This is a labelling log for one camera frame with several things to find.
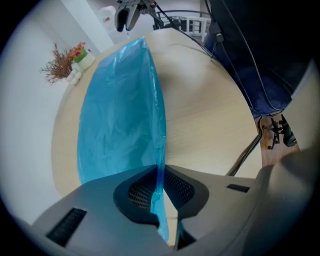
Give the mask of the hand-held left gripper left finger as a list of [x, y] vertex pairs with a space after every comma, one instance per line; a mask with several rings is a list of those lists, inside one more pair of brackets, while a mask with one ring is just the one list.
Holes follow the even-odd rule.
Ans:
[[151, 213], [157, 167], [94, 179], [43, 212], [32, 227], [56, 256], [164, 256], [172, 249]]

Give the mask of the black table leg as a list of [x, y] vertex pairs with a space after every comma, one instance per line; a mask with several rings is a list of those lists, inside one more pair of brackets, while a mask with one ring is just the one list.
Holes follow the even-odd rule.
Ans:
[[257, 121], [258, 135], [251, 142], [251, 144], [242, 152], [242, 154], [239, 156], [239, 158], [237, 159], [235, 164], [232, 166], [232, 168], [229, 170], [229, 172], [226, 174], [226, 176], [234, 177], [237, 174], [237, 172], [239, 171], [242, 164], [245, 162], [245, 160], [251, 154], [251, 152], [260, 143], [260, 141], [263, 137], [263, 132], [262, 132], [262, 128], [261, 128], [261, 119], [262, 119], [262, 117], [260, 117]]

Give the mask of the clear water bottle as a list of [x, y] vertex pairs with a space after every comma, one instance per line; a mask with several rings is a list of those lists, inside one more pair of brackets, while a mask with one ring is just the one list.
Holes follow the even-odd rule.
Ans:
[[108, 32], [116, 30], [115, 14], [116, 14], [116, 9], [112, 5], [105, 6], [98, 11], [98, 18], [101, 21], [102, 26]]

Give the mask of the person in dark clothes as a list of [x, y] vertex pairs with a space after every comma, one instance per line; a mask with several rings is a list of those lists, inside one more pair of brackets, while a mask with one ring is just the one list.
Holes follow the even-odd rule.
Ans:
[[320, 0], [205, 0], [205, 47], [254, 118], [281, 113], [311, 61], [320, 63]]

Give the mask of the white slatted rack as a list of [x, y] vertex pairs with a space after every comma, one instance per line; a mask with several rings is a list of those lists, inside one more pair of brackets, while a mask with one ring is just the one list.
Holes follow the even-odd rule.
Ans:
[[172, 21], [187, 35], [204, 43], [207, 37], [211, 20], [197, 16], [173, 16]]

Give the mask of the teal plastic bag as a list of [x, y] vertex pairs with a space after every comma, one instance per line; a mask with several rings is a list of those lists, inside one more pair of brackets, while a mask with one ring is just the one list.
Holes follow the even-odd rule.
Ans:
[[150, 212], [169, 240], [164, 205], [166, 114], [149, 46], [137, 38], [99, 62], [82, 104], [77, 171], [82, 184], [156, 165]]

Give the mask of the brown dried plant white pot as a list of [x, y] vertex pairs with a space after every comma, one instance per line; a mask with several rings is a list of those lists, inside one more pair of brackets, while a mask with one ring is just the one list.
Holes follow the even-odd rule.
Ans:
[[56, 82], [66, 79], [70, 75], [72, 72], [72, 63], [76, 57], [80, 56], [80, 51], [78, 48], [60, 51], [58, 44], [55, 42], [51, 53], [53, 59], [48, 61], [39, 71], [44, 73], [45, 80], [53, 85]]

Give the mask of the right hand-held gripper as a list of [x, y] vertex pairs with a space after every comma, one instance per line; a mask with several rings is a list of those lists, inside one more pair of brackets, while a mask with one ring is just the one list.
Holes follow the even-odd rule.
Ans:
[[156, 0], [117, 0], [118, 7], [115, 14], [115, 28], [122, 32], [124, 27], [131, 31], [140, 16], [140, 12], [154, 9], [157, 6]]

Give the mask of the black office chair base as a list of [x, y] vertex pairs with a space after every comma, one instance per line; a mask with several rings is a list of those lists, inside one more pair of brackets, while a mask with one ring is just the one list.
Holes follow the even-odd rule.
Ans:
[[280, 135], [283, 135], [282, 141], [288, 148], [297, 145], [296, 137], [283, 114], [281, 114], [281, 119], [279, 121], [275, 121], [273, 117], [271, 117], [270, 120], [271, 126], [262, 126], [263, 131], [270, 131], [273, 133], [272, 144], [267, 146], [268, 150], [273, 150], [274, 146], [280, 143]]

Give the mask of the black metal stand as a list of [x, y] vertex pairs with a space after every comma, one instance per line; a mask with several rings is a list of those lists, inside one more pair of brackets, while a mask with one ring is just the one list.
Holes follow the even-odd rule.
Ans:
[[[172, 22], [179, 27], [183, 32], [187, 31], [187, 17], [202, 18], [203, 12], [196, 10], [164, 10], [164, 13], [172, 20]], [[172, 25], [166, 16], [157, 11], [155, 13], [155, 18], [153, 18], [154, 24], [152, 25], [153, 30], [171, 28]]]

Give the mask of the colourful flowers in pale pot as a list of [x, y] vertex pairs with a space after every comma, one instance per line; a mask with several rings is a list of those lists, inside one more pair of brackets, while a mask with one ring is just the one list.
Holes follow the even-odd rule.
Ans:
[[77, 46], [73, 47], [68, 54], [72, 62], [76, 63], [82, 71], [87, 70], [96, 60], [91, 50], [86, 50], [85, 46], [85, 42], [80, 42]]

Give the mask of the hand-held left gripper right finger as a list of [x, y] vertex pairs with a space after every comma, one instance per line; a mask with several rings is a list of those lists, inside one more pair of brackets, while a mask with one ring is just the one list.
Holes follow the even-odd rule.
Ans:
[[164, 190], [177, 210], [176, 250], [197, 241], [222, 251], [240, 231], [255, 180], [166, 165]]

